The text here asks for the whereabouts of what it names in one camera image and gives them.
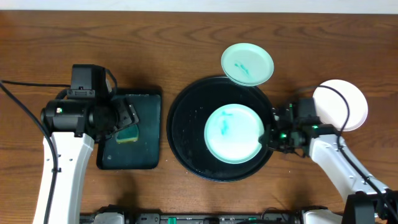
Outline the green yellow sponge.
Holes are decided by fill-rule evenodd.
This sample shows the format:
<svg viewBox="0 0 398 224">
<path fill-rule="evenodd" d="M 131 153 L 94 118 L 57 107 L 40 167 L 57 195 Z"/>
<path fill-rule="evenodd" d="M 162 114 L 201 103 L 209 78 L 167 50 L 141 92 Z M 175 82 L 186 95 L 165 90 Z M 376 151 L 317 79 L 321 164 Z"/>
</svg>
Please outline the green yellow sponge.
<svg viewBox="0 0 398 224">
<path fill-rule="evenodd" d="M 135 124 L 117 132 L 115 136 L 116 136 L 116 142 L 118 144 L 134 142 L 139 139 L 139 128 Z"/>
</svg>

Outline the white plate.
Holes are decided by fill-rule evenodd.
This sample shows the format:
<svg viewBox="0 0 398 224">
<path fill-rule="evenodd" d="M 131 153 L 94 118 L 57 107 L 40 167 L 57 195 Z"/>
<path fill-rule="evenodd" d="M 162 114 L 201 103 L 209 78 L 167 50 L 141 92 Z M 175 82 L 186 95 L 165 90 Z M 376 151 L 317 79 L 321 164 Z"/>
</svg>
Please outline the white plate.
<svg viewBox="0 0 398 224">
<path fill-rule="evenodd" d="M 362 91 L 344 80 L 328 80 L 322 86 L 329 86 L 343 95 L 349 106 L 349 120 L 343 131 L 353 131 L 364 124 L 368 116 L 368 102 Z M 340 130 L 346 121 L 348 110 L 339 94 L 324 87 L 318 87 L 313 93 L 315 108 L 320 121 L 332 124 Z"/>
</svg>

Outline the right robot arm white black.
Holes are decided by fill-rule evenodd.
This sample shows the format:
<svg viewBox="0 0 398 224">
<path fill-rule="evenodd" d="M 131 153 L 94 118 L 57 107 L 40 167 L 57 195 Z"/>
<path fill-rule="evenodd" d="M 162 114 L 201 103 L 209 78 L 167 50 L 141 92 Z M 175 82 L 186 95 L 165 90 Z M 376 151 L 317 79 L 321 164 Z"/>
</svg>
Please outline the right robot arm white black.
<svg viewBox="0 0 398 224">
<path fill-rule="evenodd" d="M 377 180 L 354 156 L 338 131 L 314 113 L 294 106 L 272 109 L 271 123 L 259 142 L 272 151 L 303 151 L 328 176 L 345 201 L 341 215 L 325 207 L 303 208 L 289 223 L 397 223 L 397 192 Z"/>
</svg>

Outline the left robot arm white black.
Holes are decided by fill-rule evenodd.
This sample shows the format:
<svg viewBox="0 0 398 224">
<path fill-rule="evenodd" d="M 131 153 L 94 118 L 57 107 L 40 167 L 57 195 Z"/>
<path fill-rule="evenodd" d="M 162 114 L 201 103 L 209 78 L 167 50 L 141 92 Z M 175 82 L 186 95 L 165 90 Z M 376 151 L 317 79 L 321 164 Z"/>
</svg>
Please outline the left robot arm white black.
<svg viewBox="0 0 398 224">
<path fill-rule="evenodd" d="M 78 223 L 86 167 L 95 143 L 138 122 L 125 98 L 50 101 L 42 110 L 49 130 L 34 223 Z"/>
</svg>

